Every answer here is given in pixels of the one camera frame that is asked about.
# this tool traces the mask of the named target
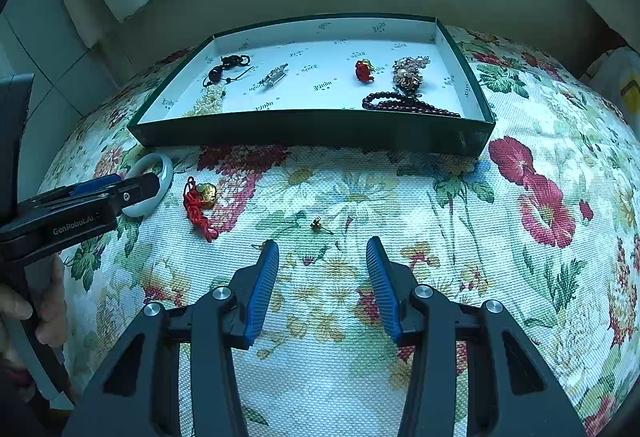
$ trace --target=floral tablecloth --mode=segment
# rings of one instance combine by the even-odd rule
[[[117,231],[63,251],[74,386],[86,386],[145,303],[194,303],[255,263],[252,244],[270,238],[280,270],[264,330],[249,351],[234,352],[249,433],[395,436],[413,349],[398,349],[380,325],[365,264],[367,240],[378,235],[392,260],[451,300],[502,301],[596,435],[640,372],[640,145],[612,104],[541,51],[449,31],[497,120],[478,160],[303,146],[162,150],[175,174],[159,208],[144,220],[121,216]],[[41,191],[127,172],[146,153],[127,122],[188,52],[85,117]],[[218,188],[207,213],[220,232],[212,243],[185,215],[189,176]],[[328,231],[310,229],[316,216]],[[185,436],[188,360],[184,345]],[[457,375],[455,435],[464,435],[463,343]]]

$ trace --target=finger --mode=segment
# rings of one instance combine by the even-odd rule
[[[47,289],[38,305],[38,314],[43,321],[49,322],[53,318],[66,312],[65,297],[57,289]]]
[[[36,329],[36,338],[43,345],[59,347],[66,341],[66,318],[59,316],[50,322],[41,323]]]
[[[60,260],[60,256],[55,253],[51,259],[51,283],[62,286],[65,277],[65,265]]]
[[[0,284],[0,313],[11,318],[27,320],[33,314],[33,308],[27,300],[13,289]]]
[[[51,260],[51,283],[44,292],[37,307],[39,316],[44,321],[51,321],[65,309],[65,290],[62,285],[64,266],[58,255]]]

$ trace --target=black device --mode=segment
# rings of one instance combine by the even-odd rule
[[[228,287],[194,305],[149,303],[89,382],[63,437],[179,437],[178,353],[191,343],[191,403],[198,436],[247,437],[231,348],[247,350],[262,330],[279,263],[273,240]]]
[[[585,436],[553,372],[500,302],[450,302],[391,262],[378,237],[367,243],[367,268],[385,332],[398,346],[415,345],[398,437],[452,435],[456,340],[466,341],[468,436]]]
[[[399,346],[415,345],[398,437],[453,434],[456,340],[467,347],[468,436],[549,437],[559,429],[563,437],[585,436],[564,390],[500,302],[450,302],[389,261],[378,237],[366,258],[386,332]],[[84,436],[88,427],[94,437],[180,437],[180,343],[191,343],[195,435],[247,437],[230,350],[248,349],[260,333],[277,270],[278,246],[268,240],[228,287],[188,307],[146,305],[95,372],[63,437]]]
[[[25,266],[116,229],[124,206],[155,196],[160,183],[152,173],[122,180],[109,175],[17,202],[20,140],[31,96],[33,75],[0,80],[0,153],[10,162],[0,168],[0,283],[11,287],[33,307]],[[35,337],[40,319],[21,321],[28,344],[57,392],[72,399],[65,367],[52,348]]]

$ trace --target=white bangle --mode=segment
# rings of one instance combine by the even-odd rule
[[[130,177],[138,177],[158,162],[162,163],[162,171],[160,172],[160,175],[158,175],[158,179],[160,179],[160,189],[158,190],[158,193],[154,197],[147,198],[138,204],[122,208],[122,213],[132,217],[145,216],[151,214],[151,212],[158,207],[158,204],[164,198],[164,195],[169,189],[171,181],[174,178],[174,163],[167,155],[160,152],[153,152],[145,155],[133,165],[133,168],[127,172],[125,177],[126,179]]]

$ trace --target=red tassel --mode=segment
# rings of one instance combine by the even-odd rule
[[[184,205],[184,210],[187,212],[187,217],[191,224],[203,233],[207,242],[215,240],[219,235],[218,230],[211,225],[211,219],[202,213],[204,203],[200,197],[200,193],[196,189],[196,181],[193,177],[187,179],[182,197],[182,204]]]

